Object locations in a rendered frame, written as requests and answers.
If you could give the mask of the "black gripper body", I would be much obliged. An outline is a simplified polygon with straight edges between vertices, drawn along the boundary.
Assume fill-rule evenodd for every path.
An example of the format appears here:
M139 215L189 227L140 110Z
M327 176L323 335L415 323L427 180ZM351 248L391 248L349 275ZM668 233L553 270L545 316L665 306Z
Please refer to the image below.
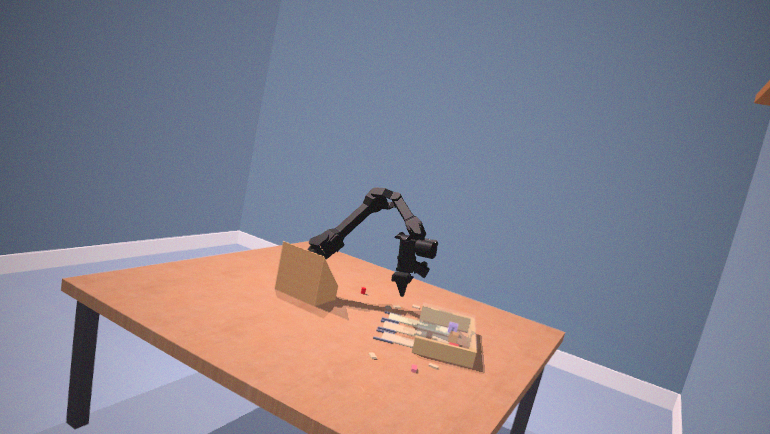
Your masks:
M411 282L411 274L409 272L412 262L415 259L414 255L406 255L399 253L397 256L398 264L396 272L393 273L391 281L409 284ZM398 272L399 271L399 272Z

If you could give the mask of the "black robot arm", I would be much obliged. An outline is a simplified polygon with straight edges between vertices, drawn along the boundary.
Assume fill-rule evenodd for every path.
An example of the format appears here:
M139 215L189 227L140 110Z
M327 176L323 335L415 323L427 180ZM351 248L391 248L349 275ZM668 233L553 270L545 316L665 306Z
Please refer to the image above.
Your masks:
M386 198L393 202L388 202ZM371 213L391 208L397 208L405 221L410 235L400 232L395 236L396 239L400 239L399 253L406 255L414 255L416 253L417 256L434 259L437 253L437 240L425 238L426 232L421 220L412 214L400 193L378 187L372 188L365 196L363 204L336 228L328 229L322 234L310 238L308 242L310 246L307 250L324 256L327 260L331 255L344 247L344 238ZM425 261L422 263L416 261L415 257L409 272L413 273L414 271L422 278L425 278L430 270L427 264Z

